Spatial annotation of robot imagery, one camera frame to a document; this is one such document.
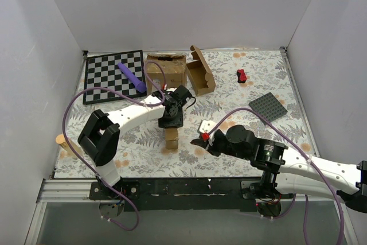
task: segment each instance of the chessboard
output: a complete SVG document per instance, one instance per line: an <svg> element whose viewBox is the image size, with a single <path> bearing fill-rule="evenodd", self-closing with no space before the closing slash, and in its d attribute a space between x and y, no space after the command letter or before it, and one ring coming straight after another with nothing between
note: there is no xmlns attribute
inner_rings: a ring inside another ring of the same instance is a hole
<svg viewBox="0 0 367 245"><path fill-rule="evenodd" d="M124 64L139 80L145 83L143 73L143 51L131 51L87 58L85 65L84 89L89 87L107 87L122 93L130 98L146 96L139 93L118 67ZM123 100L117 95L101 90L92 90L84 93L83 104L96 104Z"/></svg>

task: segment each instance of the leaf pattern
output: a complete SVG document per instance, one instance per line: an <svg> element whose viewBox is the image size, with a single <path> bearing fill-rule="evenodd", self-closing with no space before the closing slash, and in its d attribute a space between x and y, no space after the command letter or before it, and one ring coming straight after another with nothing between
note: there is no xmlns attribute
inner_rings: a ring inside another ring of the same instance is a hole
<svg viewBox="0 0 367 245"><path fill-rule="evenodd" d="M203 149L190 144L198 137L197 129L203 119L218 122L230 110L272 92L288 110L287 115L273 122L285 135L297 144L308 143L305 126L298 103L278 50L235 51L202 51L210 66L216 89L214 92L197 97L197 103L184 112L184 126L178 130L179 146L177 150L165 148L165 138L158 122L146 122L125 133L119 138L115 156L116 167L122 177L234 177L261 176L262 172L253 168L248 161L232 156L214 157ZM192 61L189 52L188 62ZM248 80L245 84L237 82L236 71L245 69ZM77 91L84 87L84 73L81 76ZM188 80L187 88L195 95ZM85 106L82 98L73 105L67 125L67 134L75 142L87 122L91 112L101 109L104 112L130 106L126 100ZM249 112L233 114L221 125L226 131L233 124L242 124L259 138L283 142L254 115ZM94 178L93 173L77 159L61 154L56 162L55 178Z"/></svg>

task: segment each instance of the brown box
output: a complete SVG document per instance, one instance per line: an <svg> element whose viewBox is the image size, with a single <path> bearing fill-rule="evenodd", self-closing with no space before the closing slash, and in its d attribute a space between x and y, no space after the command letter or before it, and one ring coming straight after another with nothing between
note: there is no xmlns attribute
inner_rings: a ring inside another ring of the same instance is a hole
<svg viewBox="0 0 367 245"><path fill-rule="evenodd" d="M199 48L192 45L193 62L187 64L188 75L197 96L211 93L216 87L212 70L210 70Z"/></svg>
<svg viewBox="0 0 367 245"><path fill-rule="evenodd" d="M177 149L178 148L178 130L177 129L166 129L166 148Z"/></svg>
<svg viewBox="0 0 367 245"><path fill-rule="evenodd" d="M147 55L145 62L155 61L162 68L166 75L167 88L177 88L181 84L186 86L186 56L179 53L151 53ZM163 75L161 70L155 64L148 64L147 74L158 83L160 87L163 86ZM152 84L147 81L147 93L152 93Z"/></svg>

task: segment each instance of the gray wall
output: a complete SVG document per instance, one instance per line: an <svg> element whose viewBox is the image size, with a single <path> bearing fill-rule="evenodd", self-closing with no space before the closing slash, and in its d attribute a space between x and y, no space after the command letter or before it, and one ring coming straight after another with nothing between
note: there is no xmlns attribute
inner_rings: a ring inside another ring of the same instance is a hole
<svg viewBox="0 0 367 245"><path fill-rule="evenodd" d="M311 0L55 0L81 49L288 45Z"/></svg>
<svg viewBox="0 0 367 245"><path fill-rule="evenodd" d="M367 160L367 0L312 0L289 45L291 68L320 154ZM367 215L350 211L366 243Z"/></svg>
<svg viewBox="0 0 367 245"><path fill-rule="evenodd" d="M23 244L81 51L54 0L0 3L0 243Z"/></svg>

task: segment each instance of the gray floor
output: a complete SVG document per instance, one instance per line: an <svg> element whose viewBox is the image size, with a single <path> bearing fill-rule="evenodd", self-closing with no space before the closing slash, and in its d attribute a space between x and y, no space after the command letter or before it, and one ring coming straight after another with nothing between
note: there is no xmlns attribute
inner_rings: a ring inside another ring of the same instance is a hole
<svg viewBox="0 0 367 245"><path fill-rule="evenodd" d="M48 203L38 244L304 244L304 201L269 221L233 210L142 211L140 226L125 232L100 218L98 203ZM122 213L132 225L134 213ZM335 244L339 223L332 201L311 201L311 244Z"/></svg>

